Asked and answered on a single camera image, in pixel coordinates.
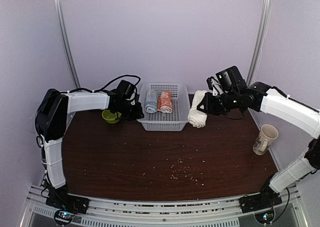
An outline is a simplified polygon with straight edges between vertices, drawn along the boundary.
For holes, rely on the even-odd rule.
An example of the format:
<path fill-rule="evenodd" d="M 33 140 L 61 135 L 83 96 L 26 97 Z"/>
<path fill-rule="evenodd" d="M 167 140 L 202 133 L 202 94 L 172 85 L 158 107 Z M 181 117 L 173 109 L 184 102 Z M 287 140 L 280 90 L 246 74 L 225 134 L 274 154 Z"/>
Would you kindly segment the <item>cream white towel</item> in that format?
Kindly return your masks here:
<path fill-rule="evenodd" d="M 205 97 L 206 92 L 206 90 L 197 90 L 193 96 L 187 120 L 195 128 L 203 128 L 206 126 L 207 114 L 197 110 L 197 106 Z"/>

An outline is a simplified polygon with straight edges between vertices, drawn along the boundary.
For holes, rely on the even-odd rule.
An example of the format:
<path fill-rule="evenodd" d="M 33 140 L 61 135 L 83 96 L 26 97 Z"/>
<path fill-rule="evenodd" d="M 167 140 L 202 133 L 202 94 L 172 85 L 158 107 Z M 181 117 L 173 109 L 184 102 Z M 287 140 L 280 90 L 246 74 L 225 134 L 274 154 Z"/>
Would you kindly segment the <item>orange bunny pattern towel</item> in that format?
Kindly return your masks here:
<path fill-rule="evenodd" d="M 172 94 L 167 90 L 158 96 L 158 111 L 166 114 L 173 112 Z"/>

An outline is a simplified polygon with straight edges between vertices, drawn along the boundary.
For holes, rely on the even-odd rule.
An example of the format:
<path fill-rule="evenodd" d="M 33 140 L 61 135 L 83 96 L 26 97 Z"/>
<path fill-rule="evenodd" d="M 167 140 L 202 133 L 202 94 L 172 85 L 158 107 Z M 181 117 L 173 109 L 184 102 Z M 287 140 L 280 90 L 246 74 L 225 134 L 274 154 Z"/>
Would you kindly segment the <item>white perforated plastic basket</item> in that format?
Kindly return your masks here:
<path fill-rule="evenodd" d="M 182 83 L 144 83 L 140 89 L 138 101 L 142 108 L 145 107 L 146 95 L 149 90 L 155 90 L 158 95 L 163 91 L 169 91 L 172 94 L 172 113 L 147 113 L 144 109 L 144 118 L 137 121 L 142 124 L 146 131 L 182 131 L 188 123 L 188 114 L 190 111 L 190 99 L 187 86 Z"/>

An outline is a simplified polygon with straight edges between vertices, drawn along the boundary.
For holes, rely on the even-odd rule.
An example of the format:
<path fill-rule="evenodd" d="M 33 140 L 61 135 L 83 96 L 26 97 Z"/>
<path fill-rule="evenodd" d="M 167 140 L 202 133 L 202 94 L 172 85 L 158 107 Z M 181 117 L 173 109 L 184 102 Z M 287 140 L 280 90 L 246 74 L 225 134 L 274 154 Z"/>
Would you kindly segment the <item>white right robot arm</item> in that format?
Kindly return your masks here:
<path fill-rule="evenodd" d="M 266 181 L 266 189 L 256 197 L 259 207 L 268 207 L 276 194 L 316 172 L 320 168 L 320 111 L 285 94 L 276 86 L 255 82 L 248 86 L 237 66 L 231 66 L 209 77 L 207 84 L 214 90 L 213 80 L 221 91 L 217 95 L 206 92 L 197 110 L 215 116 L 227 115 L 231 110 L 252 109 L 278 117 L 305 131 L 312 137 L 307 149 L 298 159 Z"/>

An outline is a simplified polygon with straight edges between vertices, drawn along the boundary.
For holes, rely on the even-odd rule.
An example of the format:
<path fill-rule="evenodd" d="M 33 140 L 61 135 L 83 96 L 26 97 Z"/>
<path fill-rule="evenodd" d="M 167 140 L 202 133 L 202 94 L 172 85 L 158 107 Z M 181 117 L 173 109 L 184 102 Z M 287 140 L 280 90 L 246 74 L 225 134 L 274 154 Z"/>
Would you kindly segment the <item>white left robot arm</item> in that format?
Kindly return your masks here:
<path fill-rule="evenodd" d="M 41 148 L 42 164 L 49 186 L 66 186 L 63 171 L 62 142 L 67 130 L 68 116 L 73 113 L 109 110 L 122 119 L 132 121 L 144 118 L 142 104 L 137 100 L 137 86 L 122 79 L 113 90 L 78 88 L 58 91 L 49 89 L 34 118 L 36 143 Z"/>

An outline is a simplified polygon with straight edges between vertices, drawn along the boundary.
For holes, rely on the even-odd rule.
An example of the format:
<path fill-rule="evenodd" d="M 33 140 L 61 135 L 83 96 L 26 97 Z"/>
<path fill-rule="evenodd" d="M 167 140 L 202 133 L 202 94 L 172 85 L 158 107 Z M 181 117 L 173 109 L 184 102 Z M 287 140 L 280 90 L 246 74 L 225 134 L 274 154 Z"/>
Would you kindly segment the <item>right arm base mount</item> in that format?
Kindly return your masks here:
<path fill-rule="evenodd" d="M 244 195 L 239 199 L 243 214 L 254 212 L 255 220 L 262 225 L 269 225 L 276 219 L 274 207 L 282 203 L 279 193 L 276 193 L 266 181 L 260 192 L 254 195 Z"/>

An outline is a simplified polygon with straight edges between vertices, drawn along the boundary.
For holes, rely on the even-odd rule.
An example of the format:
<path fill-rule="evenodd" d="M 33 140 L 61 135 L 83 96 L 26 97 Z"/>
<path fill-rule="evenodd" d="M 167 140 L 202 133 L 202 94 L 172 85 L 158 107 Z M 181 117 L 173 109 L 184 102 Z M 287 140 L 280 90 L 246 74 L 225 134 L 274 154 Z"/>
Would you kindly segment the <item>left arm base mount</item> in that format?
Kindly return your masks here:
<path fill-rule="evenodd" d="M 69 194 L 68 187 L 65 185 L 58 189 L 48 188 L 46 205 L 57 210 L 53 214 L 53 220 L 59 227 L 69 225 L 77 214 L 86 214 L 90 200 Z"/>

